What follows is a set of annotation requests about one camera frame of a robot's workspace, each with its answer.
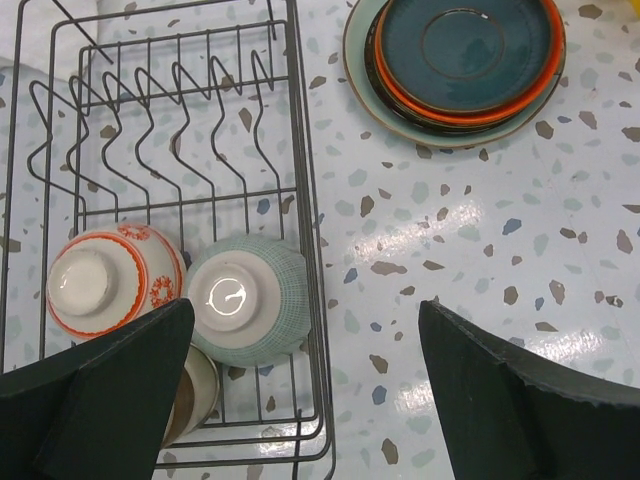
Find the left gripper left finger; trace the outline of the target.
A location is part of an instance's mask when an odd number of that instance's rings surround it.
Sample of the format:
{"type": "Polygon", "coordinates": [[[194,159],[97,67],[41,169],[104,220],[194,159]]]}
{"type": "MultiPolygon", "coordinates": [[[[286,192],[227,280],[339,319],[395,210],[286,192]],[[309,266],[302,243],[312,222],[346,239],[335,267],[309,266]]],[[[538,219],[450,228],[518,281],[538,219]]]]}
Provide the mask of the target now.
{"type": "Polygon", "coordinates": [[[3,374],[2,478],[151,478],[193,326],[174,300],[3,374]]]}

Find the light green floral plate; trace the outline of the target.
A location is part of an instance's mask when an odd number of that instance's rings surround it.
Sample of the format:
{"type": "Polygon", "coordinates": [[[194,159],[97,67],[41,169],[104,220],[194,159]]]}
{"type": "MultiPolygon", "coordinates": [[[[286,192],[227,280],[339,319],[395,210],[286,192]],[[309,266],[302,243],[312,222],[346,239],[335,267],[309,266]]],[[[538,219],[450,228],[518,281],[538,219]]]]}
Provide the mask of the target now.
{"type": "Polygon", "coordinates": [[[459,135],[425,129],[400,117],[374,92],[367,74],[365,44],[369,30],[385,7],[383,1],[359,1],[347,19],[343,34],[343,64],[348,82],[368,114],[390,132],[416,144],[441,149],[467,149],[505,138],[523,128],[544,108],[563,74],[566,50],[561,50],[560,64],[545,90],[524,110],[503,123],[480,132],[459,135]]]}

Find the yellow patterned plate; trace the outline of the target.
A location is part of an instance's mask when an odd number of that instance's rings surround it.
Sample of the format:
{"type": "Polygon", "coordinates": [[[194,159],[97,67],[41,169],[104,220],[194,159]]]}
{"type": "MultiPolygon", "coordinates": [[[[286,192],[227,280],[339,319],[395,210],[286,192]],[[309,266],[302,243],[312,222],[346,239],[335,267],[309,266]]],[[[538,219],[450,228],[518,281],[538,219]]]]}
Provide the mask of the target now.
{"type": "Polygon", "coordinates": [[[382,10],[379,10],[372,20],[365,40],[363,58],[368,82],[375,92],[376,97],[384,105],[384,110],[386,112],[391,113],[395,119],[402,119],[405,123],[408,123],[425,131],[429,131],[432,133],[437,132],[438,134],[443,136],[454,136],[488,131],[490,129],[502,127],[503,125],[508,124],[512,120],[516,119],[528,122],[531,117],[535,116],[548,103],[563,74],[566,62],[565,39],[560,49],[559,64],[556,67],[556,70],[554,71],[549,84],[545,87],[545,90],[535,98],[534,101],[527,105],[526,108],[502,120],[484,122],[480,125],[454,125],[439,122],[436,120],[430,120],[418,113],[411,111],[408,107],[403,106],[400,101],[390,93],[389,89],[384,85],[382,81],[381,74],[379,73],[378,69],[378,62],[375,59],[374,53],[374,34],[378,27],[381,15],[382,10]]]}

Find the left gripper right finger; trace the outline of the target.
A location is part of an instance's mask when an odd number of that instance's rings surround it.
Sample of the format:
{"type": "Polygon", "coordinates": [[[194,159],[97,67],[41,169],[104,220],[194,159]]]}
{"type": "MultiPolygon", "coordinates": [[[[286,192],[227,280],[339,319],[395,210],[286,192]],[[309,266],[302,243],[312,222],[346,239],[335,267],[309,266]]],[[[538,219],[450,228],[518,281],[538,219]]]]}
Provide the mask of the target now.
{"type": "Polygon", "coordinates": [[[636,479],[639,391],[420,305],[423,357],[458,479],[636,479]]]}

